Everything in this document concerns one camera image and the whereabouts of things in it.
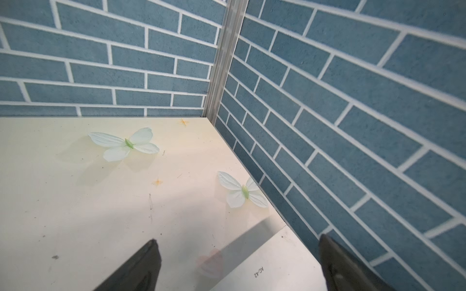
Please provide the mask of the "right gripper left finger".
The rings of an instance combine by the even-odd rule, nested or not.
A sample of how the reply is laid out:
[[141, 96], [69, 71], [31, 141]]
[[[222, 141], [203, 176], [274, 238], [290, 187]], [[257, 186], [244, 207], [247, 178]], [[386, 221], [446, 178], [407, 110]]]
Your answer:
[[151, 239], [95, 291], [154, 291], [160, 270], [159, 246], [155, 239]]

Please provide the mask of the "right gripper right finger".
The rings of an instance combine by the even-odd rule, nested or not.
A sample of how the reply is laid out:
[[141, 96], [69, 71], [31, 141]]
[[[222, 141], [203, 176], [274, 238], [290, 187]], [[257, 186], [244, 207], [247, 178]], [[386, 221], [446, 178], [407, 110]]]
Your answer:
[[329, 291], [392, 291], [393, 288], [328, 235], [319, 240], [320, 265]]

